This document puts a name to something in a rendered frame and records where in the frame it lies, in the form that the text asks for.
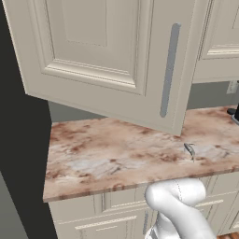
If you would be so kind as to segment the cream base cabinet drawer front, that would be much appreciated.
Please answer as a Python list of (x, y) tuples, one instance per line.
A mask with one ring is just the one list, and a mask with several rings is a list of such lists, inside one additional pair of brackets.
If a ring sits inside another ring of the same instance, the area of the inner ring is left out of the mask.
[(60, 200), (49, 203), (49, 209), (53, 220), (57, 222), (90, 218), (144, 204), (145, 190), (146, 187), (143, 186)]

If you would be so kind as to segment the cream base cabinet run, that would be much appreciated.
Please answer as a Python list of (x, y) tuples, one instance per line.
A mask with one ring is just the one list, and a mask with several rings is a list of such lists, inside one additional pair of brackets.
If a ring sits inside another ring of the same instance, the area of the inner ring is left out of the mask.
[(195, 208), (206, 218), (215, 235), (219, 235), (239, 191), (239, 172), (205, 176), (200, 180), (206, 188), (206, 198)]

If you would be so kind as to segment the black countertop appliance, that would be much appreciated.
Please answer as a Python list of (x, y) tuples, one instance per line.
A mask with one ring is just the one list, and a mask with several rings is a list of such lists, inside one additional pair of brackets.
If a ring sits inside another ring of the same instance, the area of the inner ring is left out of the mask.
[(232, 121), (239, 126), (239, 105), (237, 108), (228, 108), (227, 113), (232, 116)]

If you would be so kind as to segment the dark tall side panel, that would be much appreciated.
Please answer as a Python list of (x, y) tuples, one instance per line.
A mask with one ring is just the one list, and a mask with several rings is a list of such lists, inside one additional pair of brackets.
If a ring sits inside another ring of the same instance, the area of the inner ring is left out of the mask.
[(42, 200), (50, 126), (48, 103), (24, 93), (0, 4), (0, 172), (29, 239), (57, 239)]

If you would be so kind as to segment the white wall outlet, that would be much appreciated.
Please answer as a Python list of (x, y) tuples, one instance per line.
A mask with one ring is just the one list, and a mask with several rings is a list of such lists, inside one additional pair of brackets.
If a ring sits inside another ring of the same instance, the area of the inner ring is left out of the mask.
[(231, 81), (229, 83), (229, 86), (228, 86), (228, 89), (227, 89), (227, 93), (228, 94), (236, 93), (238, 86), (239, 86), (239, 82), (238, 81)]

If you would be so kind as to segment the cream closed wall cabinet door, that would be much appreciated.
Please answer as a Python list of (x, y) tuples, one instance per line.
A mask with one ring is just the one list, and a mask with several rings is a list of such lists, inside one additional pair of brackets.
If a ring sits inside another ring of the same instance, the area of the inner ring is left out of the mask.
[(239, 0), (209, 0), (194, 83), (239, 80)]

